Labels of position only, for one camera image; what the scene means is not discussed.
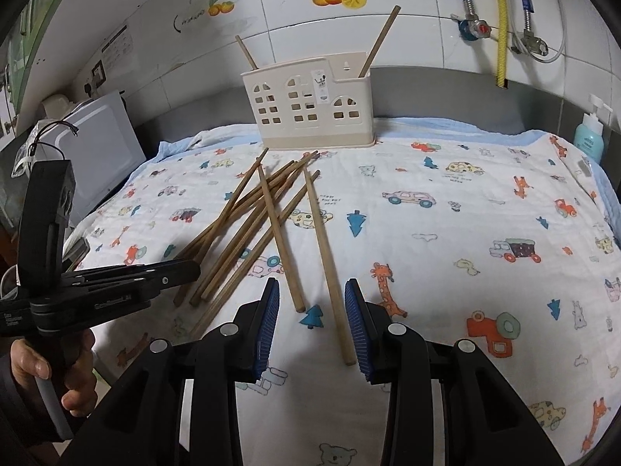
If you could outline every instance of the printed cloth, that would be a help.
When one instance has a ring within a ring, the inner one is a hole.
[[[374,147],[321,150],[310,166],[321,170],[316,189],[341,282],[357,278],[367,300],[427,340],[473,339],[563,460],[579,459],[621,404],[621,252],[608,224],[617,223],[620,209],[605,175],[549,133],[507,136],[429,119],[377,120],[376,129]],[[196,142],[148,163],[85,219],[78,233],[92,249],[84,268],[175,257],[219,215],[262,150],[256,127],[247,125]],[[271,172],[302,155],[269,151],[264,166]],[[248,190],[257,183],[255,176]],[[280,207],[302,184],[300,177]],[[238,384],[244,461],[376,465],[389,387],[370,386],[341,360],[310,212],[305,198],[284,230],[307,313],[294,310],[272,242],[211,325],[232,320],[241,304],[260,298],[266,277],[278,278],[269,369],[256,384]],[[213,248],[205,268],[240,225]],[[95,328],[97,354],[115,375],[152,338],[187,341],[203,308],[176,309],[175,291]],[[184,442],[188,422],[184,412]]]

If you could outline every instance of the blue liquid soap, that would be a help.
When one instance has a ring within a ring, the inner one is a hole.
[[[604,125],[597,118],[597,109],[602,107],[610,111],[612,111],[612,109],[604,104],[600,98],[592,94],[589,96],[589,100],[593,105],[593,112],[585,113],[582,124],[579,124],[576,128],[574,145],[589,158],[599,163],[604,153],[604,139],[602,138]]]

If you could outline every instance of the white tag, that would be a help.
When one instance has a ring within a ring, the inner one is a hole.
[[[315,98],[318,104],[330,103],[330,93],[328,93],[328,84],[325,82],[324,70],[311,70],[312,85],[315,88]]]

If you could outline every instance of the human hand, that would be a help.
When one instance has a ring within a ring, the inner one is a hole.
[[[93,411],[97,403],[95,392],[97,379],[92,373],[91,348],[94,344],[95,336],[92,331],[90,329],[83,331],[80,357],[64,375],[64,385],[69,390],[61,398],[61,404],[74,417],[85,417]],[[10,346],[10,367],[23,396],[36,408],[45,411],[34,376],[51,378],[50,364],[22,339],[16,340]]]

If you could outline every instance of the plastic basket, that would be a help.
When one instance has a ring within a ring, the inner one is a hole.
[[[365,52],[278,63],[243,73],[263,143],[272,149],[373,145],[371,74]]]

